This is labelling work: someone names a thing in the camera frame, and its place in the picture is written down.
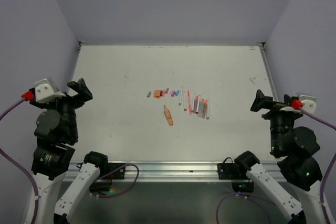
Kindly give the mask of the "white grey capped pen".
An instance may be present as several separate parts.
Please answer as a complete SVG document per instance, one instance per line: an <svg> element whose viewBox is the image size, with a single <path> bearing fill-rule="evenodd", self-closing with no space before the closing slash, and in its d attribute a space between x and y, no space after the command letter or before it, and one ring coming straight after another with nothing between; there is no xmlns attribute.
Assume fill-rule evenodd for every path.
<svg viewBox="0 0 336 224"><path fill-rule="evenodd" d="M210 112L209 112L209 99L206 102L206 119L209 120Z"/></svg>

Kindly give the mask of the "orange capped pen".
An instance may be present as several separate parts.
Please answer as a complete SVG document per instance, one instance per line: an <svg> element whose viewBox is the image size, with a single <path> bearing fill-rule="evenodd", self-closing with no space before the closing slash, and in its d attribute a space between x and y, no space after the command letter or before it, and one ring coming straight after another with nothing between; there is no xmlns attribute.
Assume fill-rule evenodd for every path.
<svg viewBox="0 0 336 224"><path fill-rule="evenodd" d="M167 123L169 124L169 126L173 126L174 123L173 123L173 119L171 116L171 112L166 105L163 106L163 111L164 111L164 116L167 120Z"/></svg>
<svg viewBox="0 0 336 224"><path fill-rule="evenodd" d="M199 108L198 108L198 116L201 118L203 117L203 113L204 113L204 105L205 105L205 101L204 99L201 99L199 103Z"/></svg>

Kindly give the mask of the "mauve barrel red pen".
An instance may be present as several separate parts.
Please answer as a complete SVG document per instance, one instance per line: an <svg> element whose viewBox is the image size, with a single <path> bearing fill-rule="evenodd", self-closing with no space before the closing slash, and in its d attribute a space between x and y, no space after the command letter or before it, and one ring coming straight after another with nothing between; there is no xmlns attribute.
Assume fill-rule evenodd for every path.
<svg viewBox="0 0 336 224"><path fill-rule="evenodd" d="M194 99L194 106L193 106L194 112L193 113L196 113L197 105L198 105L198 96L196 96Z"/></svg>

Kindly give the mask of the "white dark red pen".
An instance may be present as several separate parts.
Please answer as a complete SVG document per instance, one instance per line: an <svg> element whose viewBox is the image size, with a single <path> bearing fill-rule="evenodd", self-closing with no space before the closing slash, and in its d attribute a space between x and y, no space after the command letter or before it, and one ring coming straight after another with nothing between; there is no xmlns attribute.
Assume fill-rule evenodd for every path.
<svg viewBox="0 0 336 224"><path fill-rule="evenodd" d="M201 103L201 95L198 95L197 96L197 106L196 106L196 111L195 111L196 114L199 113L200 103Z"/></svg>

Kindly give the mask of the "pink capped pen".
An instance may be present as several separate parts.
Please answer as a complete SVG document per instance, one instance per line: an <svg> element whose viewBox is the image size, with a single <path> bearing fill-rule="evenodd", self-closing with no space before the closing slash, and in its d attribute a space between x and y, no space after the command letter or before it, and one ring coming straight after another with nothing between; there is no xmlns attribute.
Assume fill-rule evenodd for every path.
<svg viewBox="0 0 336 224"><path fill-rule="evenodd" d="M193 94L192 109L191 109L191 112L192 112L192 113L195 113L196 106L197 106L196 94Z"/></svg>

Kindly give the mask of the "white purple pen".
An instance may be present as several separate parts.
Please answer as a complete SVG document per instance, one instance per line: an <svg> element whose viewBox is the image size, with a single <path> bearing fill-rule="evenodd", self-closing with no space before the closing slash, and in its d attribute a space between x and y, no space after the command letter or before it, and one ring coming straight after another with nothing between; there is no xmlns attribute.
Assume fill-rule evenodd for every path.
<svg viewBox="0 0 336 224"><path fill-rule="evenodd" d="M183 92L183 106L184 106L184 111L187 111L187 95L186 92Z"/></svg>

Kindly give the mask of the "orange highlighter cap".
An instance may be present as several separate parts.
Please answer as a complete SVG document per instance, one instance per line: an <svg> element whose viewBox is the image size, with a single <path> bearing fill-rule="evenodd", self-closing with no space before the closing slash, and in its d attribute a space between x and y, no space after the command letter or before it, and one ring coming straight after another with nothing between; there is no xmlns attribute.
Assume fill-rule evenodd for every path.
<svg viewBox="0 0 336 224"><path fill-rule="evenodd" d="M161 96L160 96L160 91L161 90L156 90L156 97L155 98L160 98Z"/></svg>

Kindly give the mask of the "white blue pen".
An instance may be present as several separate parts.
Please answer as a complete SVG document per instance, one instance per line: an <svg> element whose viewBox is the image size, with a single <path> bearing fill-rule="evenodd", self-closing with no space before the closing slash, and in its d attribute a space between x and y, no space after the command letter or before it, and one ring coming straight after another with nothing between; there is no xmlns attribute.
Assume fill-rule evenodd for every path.
<svg viewBox="0 0 336 224"><path fill-rule="evenodd" d="M182 105L183 99L183 86L180 88L179 96L178 96L178 105Z"/></svg>

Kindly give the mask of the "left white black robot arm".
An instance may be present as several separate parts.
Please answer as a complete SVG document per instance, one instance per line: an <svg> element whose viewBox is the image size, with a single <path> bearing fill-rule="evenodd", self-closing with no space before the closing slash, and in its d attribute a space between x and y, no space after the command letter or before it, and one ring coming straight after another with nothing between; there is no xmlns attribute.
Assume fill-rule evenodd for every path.
<svg viewBox="0 0 336 224"><path fill-rule="evenodd" d="M90 185L109 172L107 156L91 151L71 185L59 196L75 152L73 146L78 142L76 109L93 98L83 78L67 86L76 94L59 91L48 77L36 82L26 95L31 105L43 111L34 131L37 147L31 166L33 188L23 223L69 223Z"/></svg>

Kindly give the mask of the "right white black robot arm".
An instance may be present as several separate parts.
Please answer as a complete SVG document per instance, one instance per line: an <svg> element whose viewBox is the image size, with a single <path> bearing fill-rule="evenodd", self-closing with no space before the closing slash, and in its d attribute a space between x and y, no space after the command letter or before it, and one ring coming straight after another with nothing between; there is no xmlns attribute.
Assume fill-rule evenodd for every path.
<svg viewBox="0 0 336 224"><path fill-rule="evenodd" d="M262 115L270 122L271 155L297 197L290 195L269 173L261 161L250 151L234 160L234 172L240 178L249 178L278 207L288 223L335 223L325 199L324 189L330 171L322 173L313 155L320 150L313 130L295 127L295 120L306 115L313 118L316 98L301 94L284 96L283 102L257 90L251 105L252 112L266 109Z"/></svg>

